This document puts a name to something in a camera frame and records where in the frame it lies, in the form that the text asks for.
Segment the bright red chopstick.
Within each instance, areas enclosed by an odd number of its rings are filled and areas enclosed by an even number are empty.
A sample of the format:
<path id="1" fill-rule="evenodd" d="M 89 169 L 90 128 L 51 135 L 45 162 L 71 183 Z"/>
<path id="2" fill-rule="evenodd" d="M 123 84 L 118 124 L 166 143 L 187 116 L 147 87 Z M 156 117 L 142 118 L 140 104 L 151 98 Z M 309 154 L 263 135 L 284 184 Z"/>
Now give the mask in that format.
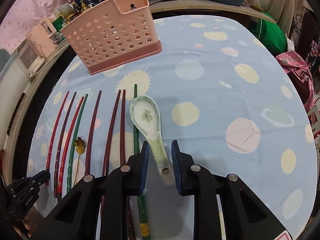
<path id="1" fill-rule="evenodd" d="M 51 137 L 50 137 L 48 154 L 47 154 L 47 161 L 46 161 L 46 171 L 48 173 L 50 173 L 50 176 L 51 176 L 50 179 L 51 180 L 54 179 L 54 173 L 52 173 L 52 170 L 51 170 L 54 141 L 55 141 L 55 137 L 56 137 L 57 128 L 58 128 L 58 125 L 59 125 L 59 122 L 60 122 L 60 119 L 61 119 L 62 111 L 63 111 L 63 108 L 64 108 L 64 106 L 66 104 L 66 101 L 68 99 L 69 94 L 70 94 L 70 91 L 67 91 L 65 96 L 64 96 L 64 98 L 63 98 L 63 101 L 62 101 L 62 103 L 60 105 L 59 111 L 57 113 L 57 116 L 56 116 L 56 119 L 55 119 L 55 122 L 54 122 L 53 131 L 52 131 L 52 134 L 51 134 Z"/>

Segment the small gold flower spoon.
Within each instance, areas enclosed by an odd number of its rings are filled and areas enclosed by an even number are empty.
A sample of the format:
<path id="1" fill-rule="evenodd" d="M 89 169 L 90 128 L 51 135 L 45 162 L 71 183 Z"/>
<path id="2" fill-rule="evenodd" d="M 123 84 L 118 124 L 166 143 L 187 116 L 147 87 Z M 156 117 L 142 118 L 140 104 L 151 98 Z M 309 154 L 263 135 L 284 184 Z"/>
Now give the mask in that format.
<path id="1" fill-rule="evenodd" d="M 80 169 L 80 162 L 81 162 L 81 156 L 84 154 L 86 150 L 86 143 L 81 137 L 77 137 L 75 140 L 75 150 L 78 154 L 78 159 L 77 159 L 77 165 L 76 165 L 76 172 L 75 172 L 75 177 L 74 177 L 74 185 L 78 181 L 78 176 L 79 176 L 79 169 Z"/>

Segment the green chopstick gold band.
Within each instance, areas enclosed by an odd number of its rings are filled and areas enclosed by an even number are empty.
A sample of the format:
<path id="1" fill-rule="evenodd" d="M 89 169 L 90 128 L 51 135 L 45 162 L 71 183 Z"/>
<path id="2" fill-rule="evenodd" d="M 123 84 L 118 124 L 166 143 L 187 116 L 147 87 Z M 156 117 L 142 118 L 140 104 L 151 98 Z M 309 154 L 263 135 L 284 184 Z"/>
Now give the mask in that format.
<path id="1" fill-rule="evenodd" d="M 138 154 L 140 151 L 139 148 L 139 130 L 134 125 L 133 126 L 133 149 L 134 154 Z M 150 240 L 150 230 L 148 224 L 148 218 L 146 214 L 146 207 L 145 207 L 145 199 L 144 194 L 141 194 L 137 197 L 137 205 L 139 211 L 139 224 L 140 224 L 140 233 L 143 240 Z"/>

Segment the maroon chopstick curved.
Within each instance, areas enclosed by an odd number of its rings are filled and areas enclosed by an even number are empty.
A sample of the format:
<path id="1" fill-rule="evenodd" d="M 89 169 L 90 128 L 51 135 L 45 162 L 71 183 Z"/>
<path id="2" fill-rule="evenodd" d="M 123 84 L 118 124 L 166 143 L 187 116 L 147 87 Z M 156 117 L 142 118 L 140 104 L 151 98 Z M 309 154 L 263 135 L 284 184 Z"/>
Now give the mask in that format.
<path id="1" fill-rule="evenodd" d="M 114 129 L 114 124 L 115 124 L 115 120 L 116 120 L 116 114 L 117 114 L 117 108 L 118 108 L 120 96 L 121 96 L 121 90 L 118 90 L 117 97 L 116 97 L 113 111 L 112 111 L 112 115 L 111 115 L 110 125 L 108 128 L 107 139 L 106 139 L 106 147 L 105 147 L 103 170 L 102 170 L 103 177 L 108 175 L 108 171 L 109 171 L 113 129 Z"/>

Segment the dark red chopstick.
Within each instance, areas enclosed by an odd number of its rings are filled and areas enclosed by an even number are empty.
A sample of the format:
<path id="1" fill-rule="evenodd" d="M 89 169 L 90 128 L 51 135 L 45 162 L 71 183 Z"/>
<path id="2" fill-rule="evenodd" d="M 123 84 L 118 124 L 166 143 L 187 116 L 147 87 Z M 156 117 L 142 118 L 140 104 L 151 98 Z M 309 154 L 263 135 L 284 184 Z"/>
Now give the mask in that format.
<path id="1" fill-rule="evenodd" d="M 126 165 L 125 154 L 125 97 L 126 90 L 123 90 L 121 101 L 121 115 L 120 115 L 120 165 Z M 127 213 L 127 234 L 129 240 L 136 240 L 136 234 L 133 226 L 133 219 L 131 214 L 130 198 L 126 198 L 126 213 Z"/>

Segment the white green ceramic soup spoon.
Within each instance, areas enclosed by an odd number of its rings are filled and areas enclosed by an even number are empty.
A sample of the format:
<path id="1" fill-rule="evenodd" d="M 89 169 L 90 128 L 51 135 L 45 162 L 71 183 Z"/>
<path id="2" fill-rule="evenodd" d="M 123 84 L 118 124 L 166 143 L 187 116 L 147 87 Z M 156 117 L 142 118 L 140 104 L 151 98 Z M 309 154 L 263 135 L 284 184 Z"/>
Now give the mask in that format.
<path id="1" fill-rule="evenodd" d="M 140 95 L 131 102 L 130 117 L 149 143 L 163 184 L 172 185 L 174 172 L 162 140 L 161 116 L 157 104 L 151 97 Z"/>

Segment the white blue storage bin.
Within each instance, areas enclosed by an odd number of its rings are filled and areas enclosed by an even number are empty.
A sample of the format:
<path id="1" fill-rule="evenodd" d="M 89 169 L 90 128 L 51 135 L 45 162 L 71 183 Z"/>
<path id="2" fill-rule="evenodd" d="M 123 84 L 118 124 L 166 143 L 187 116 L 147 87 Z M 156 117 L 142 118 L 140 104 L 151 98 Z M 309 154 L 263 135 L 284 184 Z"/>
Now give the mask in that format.
<path id="1" fill-rule="evenodd" d="M 1 49 L 1 150 L 20 97 L 29 81 L 29 73 L 17 53 Z"/>

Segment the red white stool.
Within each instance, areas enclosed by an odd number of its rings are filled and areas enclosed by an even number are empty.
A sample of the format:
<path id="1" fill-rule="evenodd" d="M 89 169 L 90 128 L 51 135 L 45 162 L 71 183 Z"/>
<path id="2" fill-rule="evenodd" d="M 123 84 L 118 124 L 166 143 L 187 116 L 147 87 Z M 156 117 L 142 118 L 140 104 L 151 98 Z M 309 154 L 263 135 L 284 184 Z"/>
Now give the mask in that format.
<path id="1" fill-rule="evenodd" d="M 319 109 L 317 108 L 316 105 L 314 105 L 308 112 L 308 119 L 310 121 L 313 138 L 315 140 L 315 143 L 317 144 L 317 138 L 319 137 L 320 114 L 319 114 Z"/>

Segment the blue spotted tablecloth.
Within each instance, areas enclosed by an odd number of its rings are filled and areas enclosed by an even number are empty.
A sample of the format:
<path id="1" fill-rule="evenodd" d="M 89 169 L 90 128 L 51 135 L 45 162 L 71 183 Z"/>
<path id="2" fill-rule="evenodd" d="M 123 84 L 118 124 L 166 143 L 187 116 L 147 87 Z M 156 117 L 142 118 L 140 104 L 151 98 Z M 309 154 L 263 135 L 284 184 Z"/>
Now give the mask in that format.
<path id="1" fill-rule="evenodd" d="M 82 96 L 88 94 L 78 135 L 88 139 L 99 90 L 91 173 L 99 177 L 118 90 L 157 103 L 167 152 L 182 152 L 214 174 L 237 174 L 293 238 L 306 226 L 316 197 L 317 153 L 300 97 L 269 51 L 238 22 L 215 16 L 155 20 L 161 53 L 90 75 L 75 57 L 61 75 L 37 122 L 28 161 L 32 176 L 46 167 L 50 137 L 63 108 L 53 156 L 63 150 Z"/>

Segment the pink floral cloth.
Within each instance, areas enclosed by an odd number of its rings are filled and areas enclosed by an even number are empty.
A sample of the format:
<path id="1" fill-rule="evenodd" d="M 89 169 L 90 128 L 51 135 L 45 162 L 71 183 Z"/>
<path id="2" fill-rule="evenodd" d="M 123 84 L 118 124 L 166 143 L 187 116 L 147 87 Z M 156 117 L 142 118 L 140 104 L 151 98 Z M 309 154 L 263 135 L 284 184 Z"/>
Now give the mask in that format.
<path id="1" fill-rule="evenodd" d="M 306 112 L 310 111 L 315 91 L 308 65 L 295 51 L 279 54 L 276 60 L 293 83 Z"/>

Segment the pink perforated utensil basket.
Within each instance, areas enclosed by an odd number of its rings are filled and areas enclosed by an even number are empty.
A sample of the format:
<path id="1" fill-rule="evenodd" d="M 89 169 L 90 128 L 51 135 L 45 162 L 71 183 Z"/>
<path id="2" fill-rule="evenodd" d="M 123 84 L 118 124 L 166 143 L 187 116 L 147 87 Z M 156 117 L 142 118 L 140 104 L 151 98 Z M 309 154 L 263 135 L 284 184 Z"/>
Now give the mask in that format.
<path id="1" fill-rule="evenodd" d="M 61 33 L 91 75 L 162 51 L 149 0 L 105 0 Z"/>

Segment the yellow condiment bottle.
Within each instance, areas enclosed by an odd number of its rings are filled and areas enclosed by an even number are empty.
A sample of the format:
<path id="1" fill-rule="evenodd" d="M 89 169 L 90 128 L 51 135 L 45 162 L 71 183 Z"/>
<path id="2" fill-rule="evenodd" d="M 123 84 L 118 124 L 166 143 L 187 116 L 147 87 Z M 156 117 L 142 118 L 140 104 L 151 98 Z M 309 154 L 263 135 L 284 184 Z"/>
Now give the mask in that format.
<path id="1" fill-rule="evenodd" d="M 80 12 L 84 13 L 93 7 L 93 3 L 86 5 L 83 1 L 80 2 Z"/>

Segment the pink dotted curtain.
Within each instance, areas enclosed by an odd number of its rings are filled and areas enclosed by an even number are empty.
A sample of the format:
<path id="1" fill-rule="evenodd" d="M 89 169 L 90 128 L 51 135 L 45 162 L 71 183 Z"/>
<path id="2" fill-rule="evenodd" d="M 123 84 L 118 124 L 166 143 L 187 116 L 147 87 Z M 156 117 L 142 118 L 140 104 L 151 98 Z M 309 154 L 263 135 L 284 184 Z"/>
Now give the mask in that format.
<path id="1" fill-rule="evenodd" d="M 16 0 L 1 23 L 1 48 L 12 53 L 27 33 L 44 17 L 70 0 Z"/>

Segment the green plastic bag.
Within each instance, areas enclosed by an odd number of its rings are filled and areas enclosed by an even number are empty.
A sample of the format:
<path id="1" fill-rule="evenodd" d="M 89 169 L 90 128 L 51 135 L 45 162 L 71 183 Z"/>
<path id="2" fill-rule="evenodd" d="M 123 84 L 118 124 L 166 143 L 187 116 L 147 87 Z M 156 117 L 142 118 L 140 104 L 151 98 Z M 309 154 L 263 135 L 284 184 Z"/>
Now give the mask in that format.
<path id="1" fill-rule="evenodd" d="M 274 57 L 287 52 L 286 35 L 276 23 L 259 19 L 253 34 Z"/>

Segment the beige curtain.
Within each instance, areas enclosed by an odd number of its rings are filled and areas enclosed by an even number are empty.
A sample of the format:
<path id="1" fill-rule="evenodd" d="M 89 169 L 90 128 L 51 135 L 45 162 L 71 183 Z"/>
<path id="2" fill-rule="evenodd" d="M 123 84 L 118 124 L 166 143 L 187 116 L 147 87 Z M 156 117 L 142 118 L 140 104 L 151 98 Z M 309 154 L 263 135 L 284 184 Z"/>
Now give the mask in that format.
<path id="1" fill-rule="evenodd" d="M 292 23 L 297 28 L 302 27 L 302 19 L 307 11 L 312 11 L 306 0 L 245 0 L 247 4 L 257 5 L 264 10 L 267 17 L 276 21 L 289 39 L 298 42 L 301 31 L 292 30 Z"/>

